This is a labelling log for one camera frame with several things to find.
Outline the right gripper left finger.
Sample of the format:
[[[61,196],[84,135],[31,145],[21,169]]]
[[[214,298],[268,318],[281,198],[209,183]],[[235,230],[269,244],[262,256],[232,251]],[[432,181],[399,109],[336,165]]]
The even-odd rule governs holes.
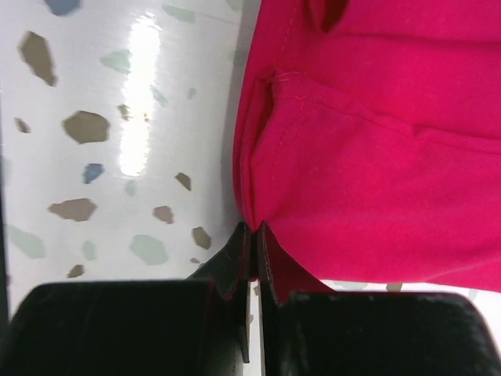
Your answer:
[[[251,232],[184,280],[43,284],[1,342],[4,375],[241,375],[249,361]]]

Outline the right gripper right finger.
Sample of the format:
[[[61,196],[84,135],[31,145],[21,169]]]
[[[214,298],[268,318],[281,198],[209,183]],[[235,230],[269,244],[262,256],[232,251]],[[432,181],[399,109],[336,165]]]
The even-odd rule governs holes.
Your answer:
[[[449,293],[335,291],[256,235],[267,375],[497,375],[481,314]]]

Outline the magenta t-shirt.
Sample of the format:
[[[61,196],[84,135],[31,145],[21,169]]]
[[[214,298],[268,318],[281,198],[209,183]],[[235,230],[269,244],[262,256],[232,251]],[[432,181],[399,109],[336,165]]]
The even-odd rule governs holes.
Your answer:
[[[499,291],[499,2],[264,1],[232,162],[321,280]]]

